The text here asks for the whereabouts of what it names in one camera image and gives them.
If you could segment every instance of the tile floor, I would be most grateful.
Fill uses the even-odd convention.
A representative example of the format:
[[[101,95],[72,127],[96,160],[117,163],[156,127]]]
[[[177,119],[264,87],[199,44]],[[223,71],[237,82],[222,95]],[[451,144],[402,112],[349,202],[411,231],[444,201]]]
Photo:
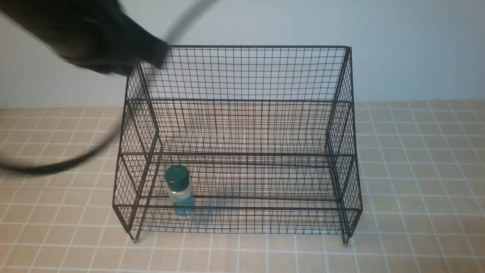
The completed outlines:
[[[0,150],[55,162],[119,108],[0,110]],[[142,233],[111,208],[117,144],[75,171],[0,178],[1,272],[485,273],[485,101],[356,104],[364,213],[335,235]]]

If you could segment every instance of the metal wire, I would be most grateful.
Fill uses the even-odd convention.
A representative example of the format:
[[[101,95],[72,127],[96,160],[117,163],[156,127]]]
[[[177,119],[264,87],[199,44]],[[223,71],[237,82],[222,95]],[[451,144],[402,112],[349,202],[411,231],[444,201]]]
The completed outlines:
[[[128,78],[113,207],[125,230],[339,233],[362,212],[349,47],[173,46]],[[163,172],[191,172],[180,220]]]

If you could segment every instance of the black cord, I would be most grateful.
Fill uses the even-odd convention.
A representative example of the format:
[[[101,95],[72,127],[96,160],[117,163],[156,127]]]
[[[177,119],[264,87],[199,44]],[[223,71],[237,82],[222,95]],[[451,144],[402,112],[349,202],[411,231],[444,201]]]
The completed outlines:
[[[173,44],[175,40],[177,40],[180,35],[185,31],[187,27],[191,23],[195,21],[197,16],[201,15],[202,12],[208,8],[211,4],[214,4],[216,0],[199,0],[198,3],[193,5],[183,16],[181,16],[178,22],[174,25],[172,30],[170,31],[167,42],[168,44]],[[168,54],[168,51],[163,51],[160,54],[163,54],[162,57],[162,65],[165,61],[165,58]],[[122,121],[120,120],[119,125],[113,130],[100,144],[98,144],[93,149],[89,150],[88,152],[66,160],[59,163],[47,164],[47,165],[40,165],[40,166],[27,166],[22,164],[9,164],[5,160],[0,159],[0,170],[6,172],[12,172],[16,174],[24,174],[24,175],[51,175],[63,171],[70,170],[75,168],[84,162],[88,161],[89,159],[95,157],[97,154],[105,150],[109,147],[109,144],[115,140],[116,136],[121,133],[123,129]]]

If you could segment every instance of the grid pattern surface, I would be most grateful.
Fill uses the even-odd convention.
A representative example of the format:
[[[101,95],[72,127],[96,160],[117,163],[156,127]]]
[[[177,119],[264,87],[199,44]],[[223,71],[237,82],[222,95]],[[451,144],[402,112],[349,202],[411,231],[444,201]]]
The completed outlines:
[[[362,200],[350,55],[345,47],[173,47],[166,69],[140,64],[125,101],[120,220],[135,232],[351,237]],[[192,174],[191,220],[172,213],[162,188],[174,164]]]
[[[53,162],[117,108],[0,110],[0,150]],[[485,272],[485,101],[356,103],[364,212],[336,235],[142,232],[111,208],[118,145],[52,177],[0,178],[2,272]]]

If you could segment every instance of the black wire rack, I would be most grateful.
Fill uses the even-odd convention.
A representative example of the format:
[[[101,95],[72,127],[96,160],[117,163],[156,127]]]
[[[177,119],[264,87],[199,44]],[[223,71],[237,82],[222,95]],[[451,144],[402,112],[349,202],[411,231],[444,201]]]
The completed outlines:
[[[174,46],[127,79],[113,208],[142,230],[353,235],[362,213],[350,47]],[[164,171],[182,164],[194,216]]]

